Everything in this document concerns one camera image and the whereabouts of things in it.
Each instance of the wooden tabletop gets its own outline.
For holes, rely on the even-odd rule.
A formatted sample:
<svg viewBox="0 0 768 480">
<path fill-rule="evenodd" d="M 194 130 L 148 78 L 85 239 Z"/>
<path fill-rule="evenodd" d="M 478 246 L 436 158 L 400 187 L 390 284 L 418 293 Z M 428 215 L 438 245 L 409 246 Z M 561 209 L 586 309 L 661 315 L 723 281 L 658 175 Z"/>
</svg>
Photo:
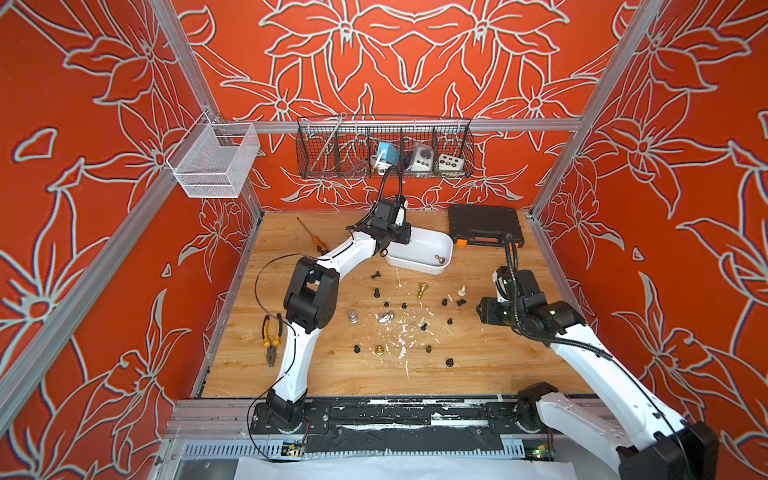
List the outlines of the wooden tabletop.
<svg viewBox="0 0 768 480">
<path fill-rule="evenodd" d="M 273 368 L 266 364 L 261 338 L 264 311 L 253 296 L 253 283 L 264 264 L 287 253 L 316 255 L 307 227 L 330 249 L 349 238 L 344 230 L 363 212 L 267 214 L 237 293 L 205 385 L 205 397 L 257 396 L 275 381 L 283 358 L 277 351 Z M 448 233 L 448 214 L 408 212 L 414 227 Z M 549 270 L 520 215 L 525 247 L 519 266 L 535 273 L 549 302 L 560 300 Z M 283 298 L 299 257 L 278 260 L 264 270 L 258 286 L 261 303 L 272 313 L 283 311 Z M 336 314 L 315 347 L 308 377 L 308 395 L 444 395 L 516 393 L 536 382 L 549 382 L 566 393 L 590 392 L 584 380 L 560 357 L 540 343 L 509 328 L 480 323 L 476 306 L 483 296 L 495 296 L 492 272 L 505 263 L 504 251 L 494 247 L 455 247 L 450 265 L 434 276 L 390 266 L 375 255 L 358 265 L 339 285 Z M 381 277 L 371 279 L 379 271 Z M 417 300 L 419 284 L 426 283 Z M 466 285 L 467 303 L 457 306 L 458 290 Z M 380 298 L 374 298 L 378 287 Z M 449 304 L 441 304 L 444 298 Z M 384 302 L 389 301 L 389 308 Z M 349 311 L 359 320 L 349 322 Z M 375 315 L 393 310 L 395 319 L 380 324 Z M 272 322 L 270 332 L 276 332 Z M 360 353 L 354 352 L 355 345 Z M 385 352 L 374 353 L 381 345 Z M 453 367 L 445 361 L 453 359 Z"/>
</svg>

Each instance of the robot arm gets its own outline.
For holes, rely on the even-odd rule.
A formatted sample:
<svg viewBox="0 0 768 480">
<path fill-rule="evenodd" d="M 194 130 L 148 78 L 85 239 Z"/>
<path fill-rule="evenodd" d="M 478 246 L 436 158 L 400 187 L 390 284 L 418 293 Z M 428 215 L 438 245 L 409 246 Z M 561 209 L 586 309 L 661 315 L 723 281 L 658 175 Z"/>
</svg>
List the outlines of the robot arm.
<svg viewBox="0 0 768 480">
<path fill-rule="evenodd" d="M 266 403 L 283 430 L 292 431 L 301 422 L 306 398 L 306 375 L 317 337 L 336 311 L 339 282 L 359 263 L 386 254 L 391 242 L 409 243 L 411 226 L 406 223 L 406 199 L 379 199 L 356 225 L 348 227 L 352 237 L 315 260 L 303 257 L 296 263 L 283 306 L 288 322 L 283 363 Z"/>
<path fill-rule="evenodd" d="M 718 447 L 714 432 L 702 422 L 689 424 L 646 389 L 608 352 L 571 305 L 547 303 L 533 272 L 517 271 L 512 282 L 509 271 L 501 266 L 494 272 L 497 296 L 480 302 L 480 320 L 510 326 L 518 335 L 550 346 L 587 382 L 620 424 L 581 408 L 547 383 L 537 383 L 518 394 L 518 426 L 538 432 L 546 425 L 564 433 L 624 480 L 714 479 Z M 518 303 L 523 332 L 513 319 L 513 300 Z"/>
</svg>

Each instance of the orange wall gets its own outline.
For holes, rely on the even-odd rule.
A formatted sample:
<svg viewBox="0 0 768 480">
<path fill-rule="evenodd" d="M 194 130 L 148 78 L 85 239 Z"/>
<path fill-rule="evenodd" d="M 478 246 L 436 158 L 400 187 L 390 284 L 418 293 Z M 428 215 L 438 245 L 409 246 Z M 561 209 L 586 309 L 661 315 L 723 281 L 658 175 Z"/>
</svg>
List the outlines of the orange wall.
<svg viewBox="0 0 768 480">
<path fill-rule="evenodd" d="M 578 117 L 637 4 L 380 3 L 174 0 L 224 117 L 281 121 L 340 112 Z M 419 208 L 527 207 L 567 138 L 480 135 L 472 177 L 413 179 L 405 192 Z M 298 178 L 289 135 L 263 135 L 262 145 L 251 180 L 270 210 L 355 208 L 378 189 L 378 178 Z"/>
<path fill-rule="evenodd" d="M 3 3 L 0 373 L 200 114 L 145 0 Z M 176 187 L 0 439 L 0 477 L 145 476 L 252 225 Z"/>
<path fill-rule="evenodd" d="M 768 476 L 768 5 L 668 2 L 545 212 L 581 308 L 660 398 Z"/>
</svg>

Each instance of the white plastic tray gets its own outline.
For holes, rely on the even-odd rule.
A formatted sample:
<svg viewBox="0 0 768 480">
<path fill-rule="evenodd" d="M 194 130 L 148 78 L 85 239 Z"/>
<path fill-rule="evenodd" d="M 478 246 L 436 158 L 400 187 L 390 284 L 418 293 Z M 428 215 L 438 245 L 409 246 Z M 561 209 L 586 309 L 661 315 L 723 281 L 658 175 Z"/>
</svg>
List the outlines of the white plastic tray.
<svg viewBox="0 0 768 480">
<path fill-rule="evenodd" d="M 453 240 L 448 235 L 411 227 L 411 242 L 408 245 L 390 243 L 384 259 L 393 266 L 439 275 L 451 264 L 452 254 Z M 441 265 L 435 255 L 445 258 L 445 263 Z"/>
</svg>

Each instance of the black wire basket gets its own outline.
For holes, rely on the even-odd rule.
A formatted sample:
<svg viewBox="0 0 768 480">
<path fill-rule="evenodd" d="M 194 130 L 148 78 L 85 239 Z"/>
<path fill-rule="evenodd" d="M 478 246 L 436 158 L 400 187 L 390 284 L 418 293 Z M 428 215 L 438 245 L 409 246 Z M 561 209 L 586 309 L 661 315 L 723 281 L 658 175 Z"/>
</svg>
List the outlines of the black wire basket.
<svg viewBox="0 0 768 480">
<path fill-rule="evenodd" d="M 297 119 L 296 135 L 299 175 L 325 179 L 372 177 L 382 172 L 381 167 L 373 165 L 379 144 L 386 142 L 399 152 L 398 167 L 403 177 L 466 178 L 475 172 L 475 139 L 470 121 L 405 115 L 301 117 Z M 441 164 L 443 154 L 461 161 Z M 431 158 L 431 167 L 421 167 L 427 170 L 415 171 L 413 158 L 419 155 Z"/>
</svg>

